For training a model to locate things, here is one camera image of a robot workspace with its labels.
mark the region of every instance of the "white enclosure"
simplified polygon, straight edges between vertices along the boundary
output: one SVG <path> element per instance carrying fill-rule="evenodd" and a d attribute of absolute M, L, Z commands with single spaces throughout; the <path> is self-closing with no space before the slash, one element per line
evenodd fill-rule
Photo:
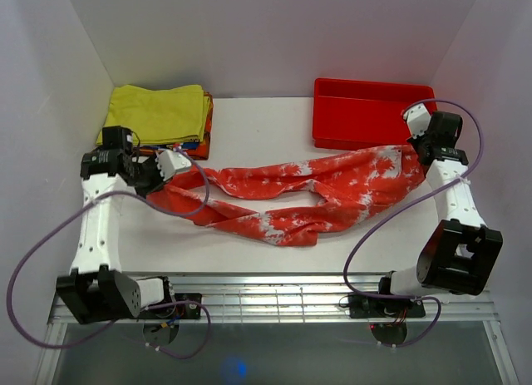
<path fill-rule="evenodd" d="M 220 168 L 333 153 L 313 149 L 310 139 L 316 77 L 426 84 L 468 106 L 484 128 L 473 195 L 505 238 L 490 288 L 520 381 L 532 383 L 525 282 L 532 264 L 525 227 L 532 209 L 532 0 L 0 0 L 0 25 L 2 289 L 24 253 L 81 207 L 79 162 L 103 124 L 113 86 L 200 83 L 221 98 L 206 163 Z M 292 98 L 235 98 L 251 96 Z M 299 131 L 282 133 L 288 121 Z M 242 140 L 253 144 L 251 153 Z M 461 147 L 474 157 L 470 126 Z M 423 185 L 415 195 L 426 191 Z M 268 203 L 310 202 L 293 195 Z M 129 215 L 121 226 L 124 270 L 337 274 L 371 225 L 320 237 L 311 249 L 276 249 L 142 213 L 154 216 L 152 224 Z M 376 234 L 352 270 L 411 265 L 435 222 L 431 201 L 417 206 Z M 17 282 L 16 313 L 38 338 L 78 232 L 76 223 L 38 251 Z M 390 244 L 404 250 L 393 254 Z M 11 328 L 4 305 L 0 378 L 30 383 L 39 349 Z"/>

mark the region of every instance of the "stack of folded cloths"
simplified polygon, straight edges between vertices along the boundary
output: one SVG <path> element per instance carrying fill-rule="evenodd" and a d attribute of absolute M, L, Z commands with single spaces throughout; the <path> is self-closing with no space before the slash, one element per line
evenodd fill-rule
<path fill-rule="evenodd" d="M 180 146 L 195 159 L 207 159 L 210 148 L 213 99 L 199 85 L 172 90 L 146 90 L 137 86 L 116 88 L 111 95 L 107 126 L 131 129 L 140 153 Z M 101 132 L 96 141 L 101 145 Z"/>

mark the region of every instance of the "orange cloth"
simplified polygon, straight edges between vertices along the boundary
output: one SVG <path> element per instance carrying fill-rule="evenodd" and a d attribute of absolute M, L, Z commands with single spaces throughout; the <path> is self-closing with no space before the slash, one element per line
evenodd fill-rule
<path fill-rule="evenodd" d="M 360 223 L 402 200 L 424 180 L 410 146 L 378 146 L 298 163 L 205 172 L 211 184 L 244 200 L 266 200 L 300 190 L 322 197 L 315 206 L 266 212 L 210 200 L 190 218 L 197 225 L 278 246 L 315 245 L 318 233 Z M 202 184 L 200 173 L 194 170 L 177 175 L 149 199 L 169 210 L 190 211 L 200 205 L 201 198 L 189 190 Z"/>

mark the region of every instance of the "metal grate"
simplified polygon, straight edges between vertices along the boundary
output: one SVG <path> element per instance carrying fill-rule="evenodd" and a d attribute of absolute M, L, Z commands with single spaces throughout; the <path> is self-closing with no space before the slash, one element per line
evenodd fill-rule
<path fill-rule="evenodd" d="M 352 276 L 360 290 L 377 289 L 381 275 Z M 170 276 L 174 290 L 180 293 L 202 293 L 213 323 L 342 323 L 366 322 L 348 317 L 340 308 L 340 299 L 350 291 L 342 276 Z M 477 297 L 469 295 L 441 295 L 441 321 L 491 321 L 498 315 L 489 291 Z M 426 303 L 425 318 L 409 321 L 429 321 L 434 318 L 436 304 Z M 205 317 L 194 323 L 204 323 Z M 372 319 L 387 321 L 386 318 Z M 75 323 L 60 299 L 52 310 L 51 323 Z M 137 323 L 123 320 L 121 323 Z"/>

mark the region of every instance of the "red plastic tray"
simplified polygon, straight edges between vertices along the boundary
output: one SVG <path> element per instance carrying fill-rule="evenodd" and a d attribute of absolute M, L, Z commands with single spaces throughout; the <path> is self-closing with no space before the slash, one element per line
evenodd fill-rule
<path fill-rule="evenodd" d="M 358 150 L 406 144 L 410 132 L 401 112 L 425 98 L 434 98 L 434 91 L 428 86 L 316 79 L 314 145 Z M 435 111 L 436 103 L 428 103 L 426 107 Z"/>

